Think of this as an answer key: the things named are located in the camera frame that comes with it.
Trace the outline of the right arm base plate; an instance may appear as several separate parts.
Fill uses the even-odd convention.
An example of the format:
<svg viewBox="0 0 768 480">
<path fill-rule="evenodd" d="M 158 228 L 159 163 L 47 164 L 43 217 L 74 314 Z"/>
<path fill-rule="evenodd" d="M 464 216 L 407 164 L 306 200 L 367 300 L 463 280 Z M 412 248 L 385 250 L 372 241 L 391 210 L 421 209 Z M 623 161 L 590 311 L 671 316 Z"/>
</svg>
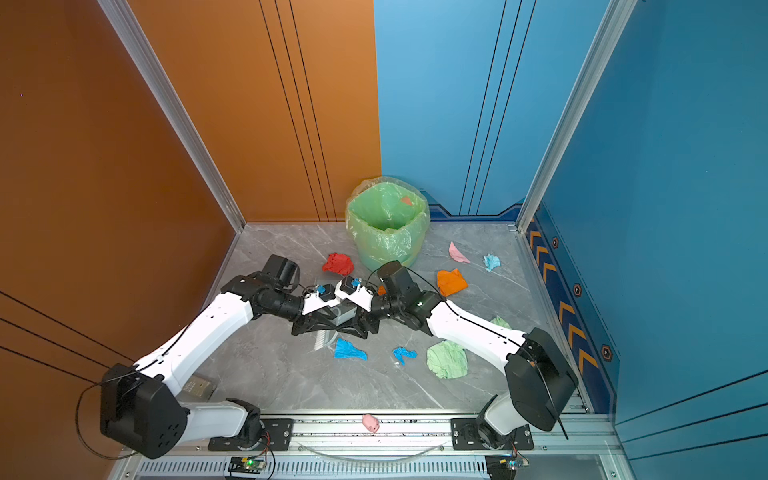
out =
<svg viewBox="0 0 768 480">
<path fill-rule="evenodd" d="M 533 435 L 528 425 L 502 435 L 476 419 L 452 418 L 450 428 L 453 449 L 457 451 L 532 451 L 535 448 Z"/>
</svg>

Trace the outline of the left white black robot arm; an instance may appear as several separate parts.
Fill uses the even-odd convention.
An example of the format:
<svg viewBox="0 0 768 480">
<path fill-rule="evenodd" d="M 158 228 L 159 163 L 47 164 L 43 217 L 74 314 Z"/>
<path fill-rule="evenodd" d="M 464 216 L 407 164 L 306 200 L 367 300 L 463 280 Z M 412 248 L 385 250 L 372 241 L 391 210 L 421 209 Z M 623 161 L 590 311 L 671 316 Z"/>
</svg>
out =
<svg viewBox="0 0 768 480">
<path fill-rule="evenodd" d="M 186 327 L 131 366 L 114 365 L 100 383 L 101 433 L 147 458 L 179 443 L 221 438 L 249 450 L 262 441 L 259 408 L 243 400 L 183 403 L 177 396 L 230 336 L 264 314 L 293 323 L 327 319 L 340 302 L 336 286 L 295 294 L 297 264 L 271 256 L 264 268 L 230 280 Z"/>
</svg>

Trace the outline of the grey-green plastic dustpan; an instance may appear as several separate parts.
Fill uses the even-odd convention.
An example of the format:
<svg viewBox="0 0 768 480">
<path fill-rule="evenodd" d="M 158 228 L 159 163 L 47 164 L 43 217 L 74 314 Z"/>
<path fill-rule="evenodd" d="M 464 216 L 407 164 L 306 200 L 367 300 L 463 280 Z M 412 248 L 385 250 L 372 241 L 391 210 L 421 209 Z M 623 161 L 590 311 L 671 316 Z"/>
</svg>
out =
<svg viewBox="0 0 768 480">
<path fill-rule="evenodd" d="M 334 326 L 340 326 L 343 323 L 352 320 L 356 315 L 357 308 L 358 306 L 356 304 L 348 300 L 344 300 L 338 305 L 331 307 L 330 310 L 334 314 L 332 324 Z"/>
</svg>

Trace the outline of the red paper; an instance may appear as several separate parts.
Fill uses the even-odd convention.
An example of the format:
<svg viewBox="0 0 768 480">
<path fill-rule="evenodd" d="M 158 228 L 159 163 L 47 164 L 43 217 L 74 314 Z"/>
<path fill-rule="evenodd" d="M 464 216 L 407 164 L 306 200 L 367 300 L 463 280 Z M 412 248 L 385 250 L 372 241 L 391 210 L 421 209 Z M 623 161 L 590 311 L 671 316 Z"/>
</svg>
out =
<svg viewBox="0 0 768 480">
<path fill-rule="evenodd" d="M 328 255 L 326 262 L 322 266 L 322 270 L 341 276 L 349 276 L 354 272 L 355 265 L 348 255 L 331 253 Z"/>
</svg>

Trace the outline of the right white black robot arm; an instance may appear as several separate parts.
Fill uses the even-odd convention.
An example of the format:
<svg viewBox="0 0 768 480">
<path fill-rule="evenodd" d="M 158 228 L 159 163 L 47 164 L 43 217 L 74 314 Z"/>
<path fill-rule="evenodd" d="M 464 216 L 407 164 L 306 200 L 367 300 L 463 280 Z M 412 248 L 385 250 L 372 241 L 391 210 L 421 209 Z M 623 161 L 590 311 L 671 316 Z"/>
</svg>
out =
<svg viewBox="0 0 768 480">
<path fill-rule="evenodd" d="M 453 342 L 484 359 L 506 378 L 508 393 L 496 395 L 476 418 L 483 445 L 500 449 L 512 433 L 526 425 L 551 431 L 579 385 L 578 376 L 552 336 L 540 329 L 529 332 L 501 327 L 471 314 L 432 286 L 423 290 L 414 272 L 397 261 L 377 271 L 385 293 L 378 295 L 361 279 L 344 278 L 338 298 L 362 309 L 366 321 L 385 317 L 413 330 Z"/>
</svg>

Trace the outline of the grey-green hand brush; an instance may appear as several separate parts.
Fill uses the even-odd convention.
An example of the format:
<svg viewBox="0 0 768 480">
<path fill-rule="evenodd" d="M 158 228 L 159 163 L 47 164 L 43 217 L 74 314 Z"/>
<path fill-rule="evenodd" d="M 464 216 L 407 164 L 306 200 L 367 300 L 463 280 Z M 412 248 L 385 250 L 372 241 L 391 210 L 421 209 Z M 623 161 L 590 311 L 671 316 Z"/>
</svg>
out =
<svg viewBox="0 0 768 480">
<path fill-rule="evenodd" d="M 331 345 L 337 338 L 338 332 L 335 330 L 322 330 L 317 331 L 315 334 L 315 343 L 313 350 L 319 351 L 329 345 Z"/>
</svg>

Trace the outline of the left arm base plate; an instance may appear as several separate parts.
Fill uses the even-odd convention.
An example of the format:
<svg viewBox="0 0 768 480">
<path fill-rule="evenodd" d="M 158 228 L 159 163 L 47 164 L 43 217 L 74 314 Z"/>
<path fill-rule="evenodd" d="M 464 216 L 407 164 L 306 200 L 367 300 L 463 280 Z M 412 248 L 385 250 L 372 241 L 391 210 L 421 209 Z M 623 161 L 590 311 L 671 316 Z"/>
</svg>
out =
<svg viewBox="0 0 768 480">
<path fill-rule="evenodd" d="M 261 418 L 249 422 L 234 437 L 214 437 L 209 440 L 209 451 L 284 452 L 289 449 L 294 420 L 291 418 Z"/>
</svg>

